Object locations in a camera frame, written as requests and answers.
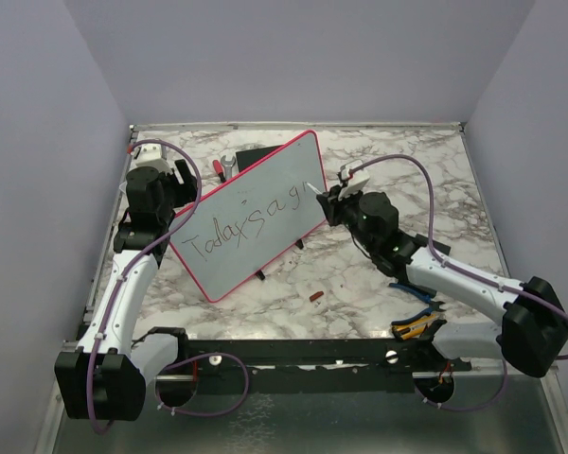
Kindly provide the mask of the whiteboard marker pen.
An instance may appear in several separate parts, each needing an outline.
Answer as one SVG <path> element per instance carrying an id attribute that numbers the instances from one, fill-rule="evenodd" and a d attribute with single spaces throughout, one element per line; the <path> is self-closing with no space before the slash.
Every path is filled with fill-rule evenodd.
<path id="1" fill-rule="evenodd" d="M 320 191 L 317 187 L 315 187 L 313 184 L 309 183 L 309 182 L 304 182 L 304 185 L 310 189 L 311 191 L 313 191 L 316 195 L 320 195 L 322 194 L 322 191 Z"/>

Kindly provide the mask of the pink framed whiteboard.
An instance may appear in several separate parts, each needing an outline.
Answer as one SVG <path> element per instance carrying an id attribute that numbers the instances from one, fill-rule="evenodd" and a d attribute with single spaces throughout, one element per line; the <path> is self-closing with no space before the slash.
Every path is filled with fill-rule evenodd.
<path id="1" fill-rule="evenodd" d="M 326 189 L 318 138 L 304 131 L 204 195 L 170 238 L 204 297 L 216 303 L 325 220 L 316 194 Z"/>

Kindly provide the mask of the red marker cap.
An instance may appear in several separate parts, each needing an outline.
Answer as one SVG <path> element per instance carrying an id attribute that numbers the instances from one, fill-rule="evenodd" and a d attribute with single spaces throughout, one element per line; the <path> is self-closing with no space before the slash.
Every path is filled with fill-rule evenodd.
<path id="1" fill-rule="evenodd" d="M 321 298 L 323 295 L 324 295 L 323 291 L 315 292 L 310 296 L 309 301 L 314 302 L 314 301 L 318 300 L 319 298 Z"/>

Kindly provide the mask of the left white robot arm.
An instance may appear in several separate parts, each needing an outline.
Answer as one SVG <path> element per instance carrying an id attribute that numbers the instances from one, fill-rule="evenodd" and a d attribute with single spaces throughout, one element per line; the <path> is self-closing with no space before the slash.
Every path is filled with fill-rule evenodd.
<path id="1" fill-rule="evenodd" d="M 109 282 L 93 320 L 74 350 L 59 353 L 54 370 L 71 419 L 133 421 L 146 390 L 165 369 L 176 374 L 189 364 L 182 330 L 158 328 L 133 342 L 141 304 L 176 231 L 175 211 L 195 207 L 202 195 L 197 166 L 184 159 L 138 166 L 126 175 L 128 207 L 114 238 Z"/>

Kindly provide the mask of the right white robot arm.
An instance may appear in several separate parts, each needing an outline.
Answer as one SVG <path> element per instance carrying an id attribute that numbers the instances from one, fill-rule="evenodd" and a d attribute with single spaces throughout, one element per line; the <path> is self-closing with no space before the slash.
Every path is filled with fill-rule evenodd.
<path id="1" fill-rule="evenodd" d="M 432 251 L 425 236 L 399 228 L 399 211 L 381 192 L 341 198 L 342 187 L 317 193 L 329 226 L 342 225 L 379 272 L 399 283 L 442 293 L 487 317 L 445 323 L 416 347 L 417 362 L 436 370 L 449 358 L 501 358 L 525 375 L 543 377 L 568 341 L 568 320 L 552 285 L 480 271 Z"/>

